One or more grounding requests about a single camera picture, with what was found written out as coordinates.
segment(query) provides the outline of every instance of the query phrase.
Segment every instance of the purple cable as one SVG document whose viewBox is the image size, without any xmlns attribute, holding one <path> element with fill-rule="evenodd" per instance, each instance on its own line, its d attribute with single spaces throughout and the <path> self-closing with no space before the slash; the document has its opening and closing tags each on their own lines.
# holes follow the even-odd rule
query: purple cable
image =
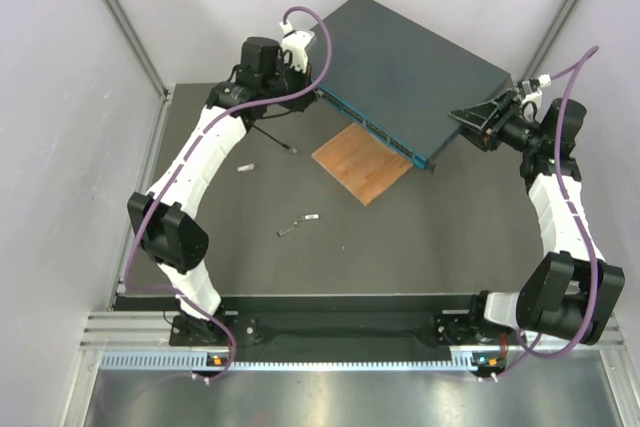
<svg viewBox="0 0 640 427">
<path fill-rule="evenodd" d="M 591 283 L 589 286 L 589 300 L 587 301 L 587 308 L 585 309 L 584 318 L 582 319 L 582 324 L 580 324 L 580 328 L 575 333 L 573 338 L 569 341 L 567 345 L 565 345 L 562 349 L 557 352 L 552 352 L 550 354 L 543 354 L 540 352 L 535 352 L 532 347 L 528 347 L 524 341 L 520 338 L 520 335 L 517 336 L 518 343 L 524 348 L 525 352 L 533 355 L 534 357 L 540 357 L 543 359 L 561 359 L 569 352 L 573 350 L 573 348 L 580 343 L 582 337 L 587 332 L 589 328 L 589 324 L 593 318 L 593 311 L 596 308 L 596 297 L 598 294 L 598 258 L 596 256 L 595 246 L 593 245 L 593 241 L 587 232 L 587 228 L 585 227 L 580 215 L 578 214 L 578 210 L 575 205 L 571 201 L 569 197 L 569 192 L 567 192 L 567 187 L 564 184 L 564 180 L 562 178 L 562 170 L 560 169 L 560 144 L 562 142 L 562 124 L 564 121 L 565 112 L 567 110 L 567 103 L 569 101 L 569 96 L 571 95 L 571 90 L 573 89 L 573 84 L 575 84 L 576 79 L 578 78 L 578 74 L 580 70 L 584 66 L 585 62 L 589 60 L 593 54 L 598 51 L 599 47 L 596 45 L 591 47 L 582 58 L 574 65 L 569 67 L 568 69 L 559 72 L 551 78 L 559 78 L 565 75 L 568 72 L 573 70 L 573 74 L 571 74 L 571 78 L 567 83 L 567 87 L 564 90 L 564 95 L 562 97 L 562 102 L 560 104 L 560 111 L 558 112 L 558 121 L 556 124 L 556 138 L 555 145 L 553 149 L 553 158 L 555 161 L 555 169 L 556 169 L 556 178 L 558 179 L 558 186 L 560 187 L 560 192 L 562 192 L 562 197 L 564 198 L 567 207 L 571 211 L 573 215 L 573 220 L 576 222 L 578 230 L 580 231 L 580 235 L 582 236 L 582 240 L 585 243 L 587 248 L 587 252 L 589 254 L 589 263 L 591 264 Z"/>
<path fill-rule="evenodd" d="M 281 97 L 273 97 L 271 99 L 253 100 L 251 102 L 245 102 L 243 104 L 236 105 L 235 107 L 231 107 L 230 109 L 225 110 L 223 113 L 221 113 L 216 118 L 214 118 L 211 122 L 209 122 L 209 124 L 207 124 L 207 126 L 203 129 L 203 135 L 198 136 L 196 139 L 194 139 L 192 144 L 187 149 L 187 152 L 186 152 L 186 154 L 185 154 L 185 156 L 183 158 L 183 161 L 186 161 L 186 160 L 189 159 L 189 157 L 193 154 L 195 149 L 198 147 L 198 145 L 199 145 L 200 141 L 202 140 L 202 138 L 205 135 L 207 135 L 207 133 L 213 128 L 214 125 L 216 125 L 218 122 L 220 122 L 225 117 L 227 117 L 229 115 L 232 115 L 232 114 L 234 114 L 236 112 L 239 112 L 241 110 L 251 109 L 253 107 L 261 107 L 261 106 L 264 106 L 264 105 L 280 104 L 282 102 L 288 102 L 290 100 L 297 99 L 298 97 L 302 97 L 303 95 L 306 95 L 309 92 L 312 92 L 316 87 L 318 87 L 318 85 L 320 85 L 320 82 L 322 82 L 324 77 L 327 75 L 327 72 L 329 70 L 329 66 L 331 65 L 331 57 L 332 57 L 332 54 L 333 54 L 333 44 L 331 42 L 331 35 L 329 35 L 329 29 L 327 29 L 327 26 L 325 25 L 324 21 L 322 20 L 322 18 L 318 14 L 316 14 L 313 10 L 309 9 L 308 7 L 303 7 L 303 6 L 295 6 L 295 7 L 291 7 L 290 9 L 288 9 L 284 13 L 284 15 L 282 17 L 283 21 L 287 22 L 289 16 L 293 12 L 304 12 L 304 13 L 310 15 L 311 17 L 313 17 L 315 19 L 315 21 L 318 22 L 318 25 L 320 26 L 320 29 L 322 30 L 322 33 L 325 36 L 325 39 L 326 39 L 326 42 L 327 42 L 327 56 L 326 56 L 326 59 L 325 59 L 325 62 L 324 62 L 324 66 L 322 67 L 322 71 L 320 72 L 320 75 L 318 75 L 316 80 L 311 82 L 311 84 L 309 84 L 307 87 L 305 87 L 304 89 L 302 89 L 302 90 L 300 90 L 298 92 L 294 92 L 293 94 L 283 95 Z M 236 339 L 233 336 L 233 333 L 227 328 L 227 326 L 224 325 L 222 322 L 220 322 L 215 317 L 213 317 L 208 312 L 205 312 L 204 310 L 202 310 L 198 305 L 196 305 L 194 302 L 192 302 L 188 298 L 183 297 L 182 292 L 180 292 L 180 290 L 176 289 L 175 287 L 172 287 L 172 286 L 169 286 L 169 285 L 153 285 L 153 286 L 147 286 L 147 287 L 135 287 L 135 286 L 129 285 L 129 276 L 131 275 L 131 269 L 133 267 L 133 260 L 135 259 L 135 255 L 136 255 L 136 252 L 138 250 L 138 247 L 140 246 L 140 243 L 142 242 L 142 236 L 144 235 L 144 232 L 146 231 L 147 226 L 149 225 L 149 222 L 151 221 L 151 217 L 153 216 L 153 213 L 158 208 L 158 205 L 160 205 L 160 202 L 162 201 L 162 198 L 167 193 L 167 191 L 169 190 L 171 185 L 177 180 L 178 175 L 182 171 L 183 167 L 184 167 L 184 164 L 178 165 L 178 167 L 176 168 L 175 172 L 171 175 L 171 177 L 169 177 L 169 180 L 167 181 L 165 186 L 162 188 L 162 190 L 160 190 L 158 195 L 153 199 L 153 202 L 151 203 L 151 206 L 149 207 L 149 210 L 147 210 L 147 213 L 144 215 L 144 217 L 142 219 L 142 222 L 140 223 L 140 227 L 138 228 L 138 231 L 136 232 L 136 235 L 133 238 L 133 246 L 131 247 L 131 251 L 129 252 L 129 257 L 127 258 L 127 263 L 125 264 L 124 273 L 122 275 L 122 283 L 124 284 L 126 290 L 130 291 L 130 292 L 132 291 L 132 292 L 136 292 L 136 293 L 142 293 L 142 292 L 149 292 L 149 291 L 156 292 L 158 290 L 171 292 L 174 295 L 179 296 L 181 298 L 181 300 L 185 301 L 190 307 L 192 307 L 198 313 L 200 313 L 201 315 L 206 317 L 208 320 L 213 322 L 216 325 L 216 327 L 220 328 L 225 333 L 225 335 L 229 338 L 229 343 L 231 344 L 231 353 L 229 354 L 229 360 L 225 363 L 223 369 L 220 372 L 218 372 L 218 374 L 215 377 L 211 378 L 211 381 L 217 381 L 217 380 L 220 380 L 222 377 L 224 377 L 229 372 L 229 368 L 231 367 L 231 364 L 234 362 L 234 360 L 236 358 L 236 351 L 237 351 Z M 133 396 L 133 398 L 129 402 L 127 402 L 127 404 L 124 405 L 123 407 L 121 407 L 121 408 L 119 408 L 119 409 L 117 409 L 115 411 L 110 411 L 110 412 L 107 412 L 105 410 L 105 408 L 104 408 L 104 399 L 102 399 L 102 392 L 100 392 L 100 399 L 99 399 L 100 400 L 100 406 L 102 407 L 103 413 L 105 415 L 107 415 L 107 416 L 115 416 L 115 415 L 119 414 L 120 412 L 122 412 L 123 410 L 125 410 L 133 402 L 135 402 L 137 399 L 139 399 L 140 396 L 142 396 L 144 393 L 146 393 L 147 391 L 149 391 L 150 389 L 152 389 L 156 385 L 161 384 L 165 380 L 173 379 L 173 378 L 180 377 L 180 376 L 187 376 L 187 375 L 190 375 L 190 374 L 171 374 L 171 375 L 168 375 L 166 377 L 163 377 L 163 378 L 157 380 L 156 382 L 154 382 L 153 384 L 151 384 L 150 386 L 142 389 L 137 394 L 135 394 Z"/>
</svg>

